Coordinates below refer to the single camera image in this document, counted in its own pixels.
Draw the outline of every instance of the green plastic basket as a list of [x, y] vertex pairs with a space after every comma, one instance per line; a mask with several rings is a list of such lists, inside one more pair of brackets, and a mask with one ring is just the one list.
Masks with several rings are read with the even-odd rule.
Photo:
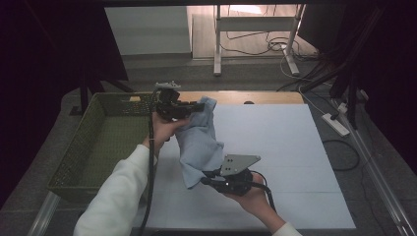
[[97, 93], [47, 189], [71, 203], [89, 203], [116, 163], [149, 132], [150, 93]]

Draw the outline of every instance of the gray cloth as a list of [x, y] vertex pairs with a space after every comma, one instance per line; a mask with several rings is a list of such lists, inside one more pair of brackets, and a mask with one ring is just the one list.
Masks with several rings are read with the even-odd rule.
[[199, 103], [205, 104], [205, 110], [191, 114], [190, 123], [175, 133], [180, 147], [184, 183], [188, 189], [205, 177], [202, 170], [217, 169], [224, 159], [224, 143], [215, 139], [212, 120], [217, 101], [203, 96]]

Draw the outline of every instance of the wall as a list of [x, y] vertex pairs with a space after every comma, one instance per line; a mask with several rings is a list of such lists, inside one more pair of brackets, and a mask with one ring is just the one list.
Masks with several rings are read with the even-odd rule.
[[105, 11], [122, 55], [191, 52], [185, 6]]

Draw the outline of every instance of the white paper sheet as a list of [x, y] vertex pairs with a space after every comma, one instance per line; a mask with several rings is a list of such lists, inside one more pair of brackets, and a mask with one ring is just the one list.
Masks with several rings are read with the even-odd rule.
[[[217, 105], [214, 127], [224, 154], [262, 158], [250, 169], [266, 176], [277, 211], [296, 228], [355, 228], [307, 105]], [[182, 178], [171, 138], [159, 154], [148, 227], [266, 230], [234, 201], [202, 184], [187, 190]]]

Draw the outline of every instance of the white sleeve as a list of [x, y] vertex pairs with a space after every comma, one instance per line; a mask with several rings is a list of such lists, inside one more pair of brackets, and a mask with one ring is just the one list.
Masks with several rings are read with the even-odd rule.
[[286, 222], [272, 236], [301, 236], [301, 234], [290, 223]]
[[79, 218], [74, 235], [130, 235], [148, 173], [149, 149], [138, 145], [117, 163]]

